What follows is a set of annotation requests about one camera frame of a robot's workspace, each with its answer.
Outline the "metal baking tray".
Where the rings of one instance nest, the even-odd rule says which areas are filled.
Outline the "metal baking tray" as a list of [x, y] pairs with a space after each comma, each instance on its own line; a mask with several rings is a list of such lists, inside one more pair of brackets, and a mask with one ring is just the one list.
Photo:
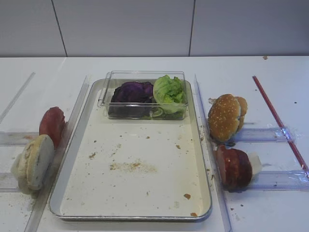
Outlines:
[[109, 119], [92, 84], [49, 200], [64, 220], [196, 221], [212, 199], [193, 100], [183, 120]]

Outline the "bun bottom slice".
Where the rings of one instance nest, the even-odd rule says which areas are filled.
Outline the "bun bottom slice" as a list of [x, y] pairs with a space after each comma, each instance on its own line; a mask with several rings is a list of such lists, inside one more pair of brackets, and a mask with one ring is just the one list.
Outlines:
[[40, 190], [45, 173], [54, 157], [54, 143], [52, 139], [42, 134], [33, 141], [27, 165], [27, 186], [31, 190]]

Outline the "red straw rod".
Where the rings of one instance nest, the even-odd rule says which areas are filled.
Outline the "red straw rod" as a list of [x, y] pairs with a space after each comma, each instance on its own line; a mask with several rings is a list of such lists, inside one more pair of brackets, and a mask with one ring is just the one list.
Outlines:
[[306, 177], [308, 178], [309, 177], [309, 168], [308, 168], [306, 162], [304, 161], [301, 153], [299, 152], [298, 148], [296, 147], [294, 141], [289, 138], [289, 136], [286, 132], [283, 131], [283, 128], [285, 127], [285, 125], [283, 124], [283, 122], [280, 119], [278, 113], [276, 112], [274, 106], [272, 105], [270, 99], [268, 98], [267, 94], [265, 93], [265, 91], [264, 91], [262, 85], [260, 84], [258, 78], [255, 75], [252, 78], [253, 78], [257, 88], [259, 89], [264, 101], [266, 102], [269, 110], [271, 111], [274, 119], [276, 120], [279, 128], [281, 129], [283, 135], [286, 137], [286, 140], [287, 140], [291, 150], [293, 151], [294, 156], [296, 157], [298, 163], [300, 164], [302, 170], [305, 172]]

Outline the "clear channel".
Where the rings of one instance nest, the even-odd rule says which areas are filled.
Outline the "clear channel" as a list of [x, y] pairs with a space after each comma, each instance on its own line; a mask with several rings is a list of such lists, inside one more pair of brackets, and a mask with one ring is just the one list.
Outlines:
[[229, 142], [266, 143], [294, 142], [295, 137], [288, 128], [242, 128]]
[[21, 192], [18, 181], [11, 173], [0, 173], [0, 192]]
[[262, 171], [257, 174], [247, 189], [250, 190], [308, 190], [309, 175], [302, 170]]
[[23, 146], [39, 136], [38, 132], [0, 132], [0, 146]]

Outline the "left lower clear channel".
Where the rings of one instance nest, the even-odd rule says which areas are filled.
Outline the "left lower clear channel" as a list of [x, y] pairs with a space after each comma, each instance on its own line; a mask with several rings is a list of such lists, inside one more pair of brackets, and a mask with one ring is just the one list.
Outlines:
[[0, 173], [0, 192], [21, 192], [18, 181], [11, 173]]

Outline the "red meat patty stack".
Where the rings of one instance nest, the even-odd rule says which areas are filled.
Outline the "red meat patty stack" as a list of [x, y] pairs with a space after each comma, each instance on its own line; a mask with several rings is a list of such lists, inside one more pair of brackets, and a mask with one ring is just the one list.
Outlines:
[[222, 184], [227, 190], [242, 189], [250, 184], [253, 168], [245, 152], [219, 145], [215, 155]]

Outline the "clear plastic container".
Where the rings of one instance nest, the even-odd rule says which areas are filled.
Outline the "clear plastic container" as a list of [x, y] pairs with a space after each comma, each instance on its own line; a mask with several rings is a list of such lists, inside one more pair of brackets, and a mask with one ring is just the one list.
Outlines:
[[186, 85], [182, 71], [111, 71], [98, 104], [110, 119], [182, 120]]

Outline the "long clear rail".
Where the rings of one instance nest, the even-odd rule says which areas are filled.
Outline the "long clear rail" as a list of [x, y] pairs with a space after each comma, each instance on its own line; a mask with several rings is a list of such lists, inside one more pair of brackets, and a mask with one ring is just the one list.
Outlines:
[[229, 218], [228, 208], [225, 202], [224, 191], [222, 189], [222, 184], [220, 182], [219, 170], [217, 167], [216, 158], [215, 158], [215, 154], [214, 154], [214, 150], [212, 146], [212, 141], [210, 138], [210, 132], [209, 132], [208, 123], [206, 120], [206, 115], [205, 115], [205, 110], [204, 110], [204, 105], [203, 105], [203, 100], [202, 100], [202, 95], [201, 95], [201, 89], [198, 84], [196, 74], [194, 74], [194, 87], [195, 87], [195, 91], [197, 95], [196, 98], [197, 98], [197, 104], [199, 108], [202, 130], [204, 133], [205, 143], [206, 143], [207, 151], [209, 155], [209, 161], [211, 164], [211, 179], [212, 179], [212, 183], [215, 186], [216, 195], [218, 198], [220, 212], [221, 212], [221, 216], [223, 220], [224, 231], [232, 232], [233, 229], [232, 229], [230, 218]]
[[75, 124], [79, 117], [79, 113], [82, 108], [84, 99], [86, 97], [88, 88], [89, 88], [89, 77], [86, 76], [82, 84], [82, 87], [80, 89], [77, 100], [75, 102], [75, 105], [73, 107], [73, 110], [71, 112], [71, 115], [69, 117], [69, 120], [66, 123], [65, 129], [63, 130], [62, 140], [59, 144], [58, 149], [55, 152], [55, 157], [53, 159], [53, 162], [51, 163], [51, 165], [49, 166], [46, 172], [44, 186], [40, 190], [37, 196], [36, 202], [33, 206], [33, 210], [30, 214], [29, 220], [25, 227], [26, 232], [35, 232], [39, 226], [45, 206], [50, 196], [50, 192], [54, 185], [57, 172], [62, 163], [63, 157], [65, 156], [66, 149], [70, 141], [70, 137], [73, 133]]

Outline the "right lower clear channel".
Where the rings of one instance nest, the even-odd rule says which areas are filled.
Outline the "right lower clear channel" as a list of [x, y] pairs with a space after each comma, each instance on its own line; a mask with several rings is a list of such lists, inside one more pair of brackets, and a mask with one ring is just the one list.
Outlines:
[[250, 190], [308, 190], [309, 175], [302, 170], [262, 171], [257, 174], [247, 189]]

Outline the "red tomato slices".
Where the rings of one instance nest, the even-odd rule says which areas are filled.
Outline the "red tomato slices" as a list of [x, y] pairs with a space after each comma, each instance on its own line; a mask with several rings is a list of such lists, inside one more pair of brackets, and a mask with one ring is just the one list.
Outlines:
[[57, 106], [52, 107], [45, 112], [41, 119], [39, 135], [48, 135], [53, 141], [54, 148], [57, 149], [60, 144], [65, 125], [66, 122], [63, 111]]

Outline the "left long clear rail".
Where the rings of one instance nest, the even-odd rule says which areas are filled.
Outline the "left long clear rail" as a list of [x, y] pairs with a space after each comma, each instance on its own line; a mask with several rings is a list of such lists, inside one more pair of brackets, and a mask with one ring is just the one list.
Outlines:
[[36, 202], [33, 206], [33, 210], [30, 214], [29, 220], [25, 227], [26, 232], [35, 232], [39, 226], [45, 206], [50, 196], [50, 192], [54, 185], [57, 172], [62, 163], [63, 157], [65, 156], [66, 149], [70, 141], [70, 137], [73, 133], [75, 124], [79, 117], [79, 113], [82, 108], [84, 99], [86, 97], [88, 88], [89, 88], [89, 77], [86, 76], [82, 84], [82, 87], [80, 89], [77, 100], [75, 102], [75, 105], [73, 107], [73, 110], [71, 112], [71, 115], [69, 117], [69, 120], [66, 123], [65, 129], [63, 130], [62, 140], [59, 144], [58, 149], [55, 152], [55, 157], [53, 159], [53, 162], [51, 163], [51, 165], [49, 166], [46, 172], [44, 186], [40, 190], [37, 196]]

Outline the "green lettuce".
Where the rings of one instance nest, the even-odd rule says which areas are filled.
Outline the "green lettuce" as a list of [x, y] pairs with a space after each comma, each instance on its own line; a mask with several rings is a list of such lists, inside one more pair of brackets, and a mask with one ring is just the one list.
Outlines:
[[168, 75], [159, 77], [153, 87], [155, 101], [160, 104], [165, 114], [183, 114], [187, 103], [183, 81]]

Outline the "purple lettuce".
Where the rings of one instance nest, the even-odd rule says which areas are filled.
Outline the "purple lettuce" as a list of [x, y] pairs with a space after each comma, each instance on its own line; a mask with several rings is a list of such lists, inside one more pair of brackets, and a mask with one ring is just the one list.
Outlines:
[[121, 103], [152, 103], [153, 85], [150, 82], [125, 82], [116, 88], [111, 99], [115, 106], [109, 107], [109, 116], [114, 118], [149, 116], [150, 107], [121, 106]]

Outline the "sesame bun top front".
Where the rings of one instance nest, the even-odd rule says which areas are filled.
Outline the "sesame bun top front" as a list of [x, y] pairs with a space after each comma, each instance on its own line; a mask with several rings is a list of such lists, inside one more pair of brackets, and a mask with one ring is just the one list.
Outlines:
[[217, 141], [228, 141], [240, 124], [240, 103], [231, 94], [218, 97], [208, 113], [210, 135]]

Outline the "bun top behind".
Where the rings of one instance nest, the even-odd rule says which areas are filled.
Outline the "bun top behind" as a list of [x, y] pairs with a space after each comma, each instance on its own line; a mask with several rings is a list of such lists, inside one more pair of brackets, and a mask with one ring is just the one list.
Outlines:
[[240, 104], [239, 126], [238, 126], [238, 129], [237, 129], [237, 132], [238, 132], [243, 127], [244, 117], [247, 113], [248, 105], [247, 105], [247, 101], [243, 97], [237, 96], [236, 99], [238, 100], [238, 102]]

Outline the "white cheese slice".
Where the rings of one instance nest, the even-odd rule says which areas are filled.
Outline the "white cheese slice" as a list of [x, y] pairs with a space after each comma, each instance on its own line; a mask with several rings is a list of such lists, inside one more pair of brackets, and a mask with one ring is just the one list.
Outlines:
[[262, 167], [258, 154], [256, 152], [250, 153], [248, 155], [248, 159], [252, 166], [253, 175], [257, 175], [258, 173], [260, 173], [263, 167]]

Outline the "right upper clear channel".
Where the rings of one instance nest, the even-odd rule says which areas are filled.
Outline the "right upper clear channel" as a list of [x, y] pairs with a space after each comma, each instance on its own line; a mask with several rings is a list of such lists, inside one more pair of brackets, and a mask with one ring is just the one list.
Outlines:
[[266, 143], [294, 142], [295, 137], [288, 128], [242, 128], [229, 142]]

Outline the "left upper clear channel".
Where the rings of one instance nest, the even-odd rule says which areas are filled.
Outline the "left upper clear channel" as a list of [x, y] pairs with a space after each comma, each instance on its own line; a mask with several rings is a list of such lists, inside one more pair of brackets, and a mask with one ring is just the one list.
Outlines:
[[38, 132], [0, 132], [0, 146], [23, 146], [39, 136]]

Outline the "right long clear rail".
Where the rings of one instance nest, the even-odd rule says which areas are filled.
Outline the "right long clear rail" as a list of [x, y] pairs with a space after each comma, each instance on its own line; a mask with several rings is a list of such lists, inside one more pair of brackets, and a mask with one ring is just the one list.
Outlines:
[[228, 208], [225, 202], [224, 191], [222, 189], [222, 184], [220, 182], [219, 170], [217, 167], [216, 158], [215, 158], [215, 154], [214, 154], [214, 150], [212, 146], [212, 141], [210, 138], [210, 132], [209, 132], [208, 123], [206, 120], [206, 115], [205, 115], [205, 110], [204, 110], [204, 105], [203, 105], [203, 100], [202, 100], [202, 95], [201, 95], [201, 89], [198, 84], [196, 74], [194, 74], [194, 87], [195, 87], [195, 91], [197, 95], [196, 98], [197, 98], [197, 104], [199, 108], [202, 130], [204, 133], [205, 143], [206, 143], [207, 151], [209, 155], [209, 161], [211, 164], [211, 179], [212, 179], [212, 183], [215, 186], [216, 195], [218, 198], [220, 212], [221, 212], [221, 216], [223, 220], [224, 231], [232, 232], [233, 229], [232, 229], [230, 218], [229, 218]]

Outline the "far left clear rod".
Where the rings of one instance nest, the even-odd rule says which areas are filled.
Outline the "far left clear rod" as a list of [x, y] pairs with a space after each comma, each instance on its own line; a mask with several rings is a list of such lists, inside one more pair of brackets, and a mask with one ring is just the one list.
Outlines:
[[10, 109], [13, 107], [13, 105], [16, 103], [16, 101], [18, 100], [18, 98], [20, 97], [20, 95], [23, 93], [23, 91], [26, 89], [26, 87], [28, 86], [28, 84], [31, 82], [31, 80], [33, 79], [33, 77], [35, 76], [35, 72], [32, 72], [29, 77], [27, 78], [27, 80], [23, 83], [23, 85], [21, 86], [21, 88], [17, 91], [17, 93], [15, 94], [15, 96], [12, 98], [12, 100], [8, 103], [8, 105], [6, 106], [6, 108], [4, 109], [4, 111], [1, 113], [0, 115], [0, 123], [2, 123], [2, 121], [4, 120], [4, 118], [6, 117], [6, 115], [9, 113]]

